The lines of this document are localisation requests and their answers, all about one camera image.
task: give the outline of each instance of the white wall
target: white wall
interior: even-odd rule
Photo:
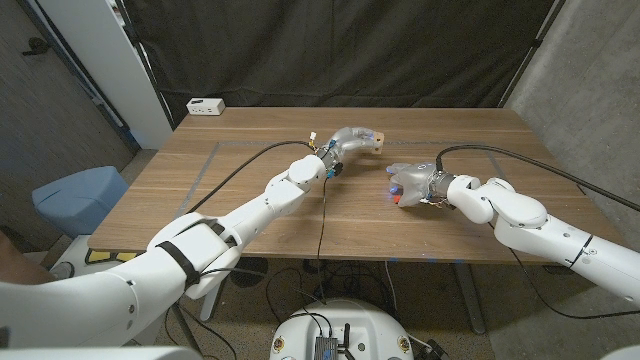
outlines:
[[[135,50],[105,1],[39,0],[143,149],[159,149],[171,127]]]

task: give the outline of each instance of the wooden table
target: wooden table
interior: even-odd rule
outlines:
[[[151,238],[183,214],[238,165],[269,143],[324,143],[344,126],[385,133],[382,155],[350,153],[343,173],[327,183],[321,257],[416,262],[514,263],[486,225],[459,211],[400,209],[388,192],[386,166],[434,161],[443,148],[478,143],[559,166],[533,132],[506,109],[227,108],[221,116],[187,116],[89,240],[97,250],[145,250]],[[275,148],[241,171],[199,212],[224,215],[264,191],[274,175],[309,154],[301,145]],[[483,182],[507,179],[540,200],[549,213],[585,231],[625,245],[595,205],[573,183],[544,170],[484,151],[453,152],[445,169]],[[315,258],[322,219],[322,184],[291,216],[274,221],[245,256]],[[543,263],[522,255],[528,263]]]

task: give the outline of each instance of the black strap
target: black strap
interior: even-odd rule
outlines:
[[[197,284],[200,282],[200,274],[193,268],[193,264],[186,256],[178,249],[173,243],[169,241],[165,241],[156,247],[162,248],[166,251],[173,260],[175,260],[178,265],[182,268],[182,271],[187,275],[187,281],[184,285],[184,289],[187,290],[189,286],[193,284]]]

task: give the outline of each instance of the white mobile base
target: white mobile base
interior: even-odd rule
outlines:
[[[345,324],[350,325],[348,350],[356,360],[413,359],[409,337],[402,325],[371,304],[354,299],[330,299],[327,305],[315,302],[306,308],[310,313],[323,315],[331,322],[332,337],[340,345],[344,341]],[[294,315],[303,313],[305,311],[301,309]],[[315,319],[322,326],[324,337],[328,337],[327,322],[320,316],[315,316]],[[347,359],[345,354],[336,357],[327,353],[320,356],[315,354],[318,336],[320,329],[311,316],[286,320],[276,330],[269,359]]]

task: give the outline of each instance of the black curtain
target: black curtain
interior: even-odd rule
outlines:
[[[176,122],[227,106],[496,107],[553,0],[128,0]]]

